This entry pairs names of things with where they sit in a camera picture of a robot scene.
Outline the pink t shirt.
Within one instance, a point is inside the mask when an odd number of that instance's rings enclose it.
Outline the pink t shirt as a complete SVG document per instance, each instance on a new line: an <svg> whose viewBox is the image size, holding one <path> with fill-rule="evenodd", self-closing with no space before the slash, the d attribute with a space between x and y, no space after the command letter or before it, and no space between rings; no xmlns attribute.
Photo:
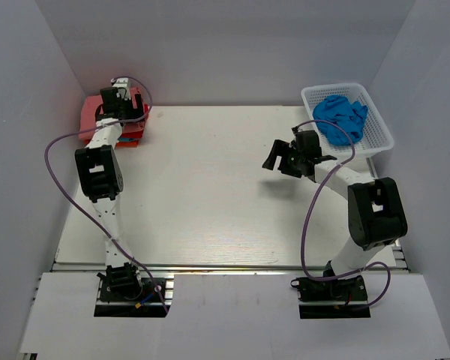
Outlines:
<svg viewBox="0 0 450 360"><path fill-rule="evenodd" d="M137 108L136 102L134 100L134 95L136 93L142 94L141 90L138 87L131 88L131 96L133 101L134 109ZM88 128L93 128L96 125L95 121L95 110L101 104L101 96L99 94L88 96L85 99L85 103L82 106L81 114L80 114L80 129L85 130Z"/></svg>

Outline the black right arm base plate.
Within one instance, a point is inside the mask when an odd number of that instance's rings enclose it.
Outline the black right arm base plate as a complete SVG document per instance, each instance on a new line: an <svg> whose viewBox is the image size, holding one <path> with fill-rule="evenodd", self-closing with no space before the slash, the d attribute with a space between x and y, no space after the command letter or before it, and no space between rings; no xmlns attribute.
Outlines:
<svg viewBox="0 0 450 360"><path fill-rule="evenodd" d="M301 320L346 320L371 317L362 276L333 281L298 277L290 282L298 293Z"/></svg>

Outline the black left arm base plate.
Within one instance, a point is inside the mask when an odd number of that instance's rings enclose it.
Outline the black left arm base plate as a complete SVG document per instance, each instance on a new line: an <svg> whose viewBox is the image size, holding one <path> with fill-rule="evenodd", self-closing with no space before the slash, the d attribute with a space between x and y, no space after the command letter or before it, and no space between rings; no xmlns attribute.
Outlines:
<svg viewBox="0 0 450 360"><path fill-rule="evenodd" d="M173 280L156 277L154 286L149 277L142 277L142 284L113 289L105 274L100 278L94 317L97 318L165 318L171 307Z"/></svg>

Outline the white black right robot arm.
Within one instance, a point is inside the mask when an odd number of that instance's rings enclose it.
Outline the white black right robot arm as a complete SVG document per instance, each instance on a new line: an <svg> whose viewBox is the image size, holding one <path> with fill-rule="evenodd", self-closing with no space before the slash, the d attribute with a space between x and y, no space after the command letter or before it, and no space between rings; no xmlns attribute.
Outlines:
<svg viewBox="0 0 450 360"><path fill-rule="evenodd" d="M323 282L329 297L341 299L351 289L349 278L375 266L375 255L407 234L401 196L392 178L374 179L350 169L347 165L355 157L353 154L344 160L323 154L315 131L294 127L292 132L293 141L276 139L273 142L262 168L278 169L284 175L307 178L318 185L301 233L300 260L304 271L308 269L305 256L308 227L323 188L329 188L346 200L349 237L345 245L328 261L323 276L306 275L312 281Z"/></svg>

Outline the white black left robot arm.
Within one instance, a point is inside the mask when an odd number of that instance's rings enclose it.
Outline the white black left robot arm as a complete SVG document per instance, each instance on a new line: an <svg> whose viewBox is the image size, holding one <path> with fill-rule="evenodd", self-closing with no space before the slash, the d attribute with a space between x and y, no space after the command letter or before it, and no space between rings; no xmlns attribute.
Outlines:
<svg viewBox="0 0 450 360"><path fill-rule="evenodd" d="M95 113L96 130L85 148L75 151L76 167L82 192L106 230L105 273L100 276L107 290L127 300L143 292L140 270L130 261L131 255L120 215L120 193L124 181L115 155L126 120L145 115L142 96L132 93L131 79L119 77L100 90L101 107Z"/></svg>

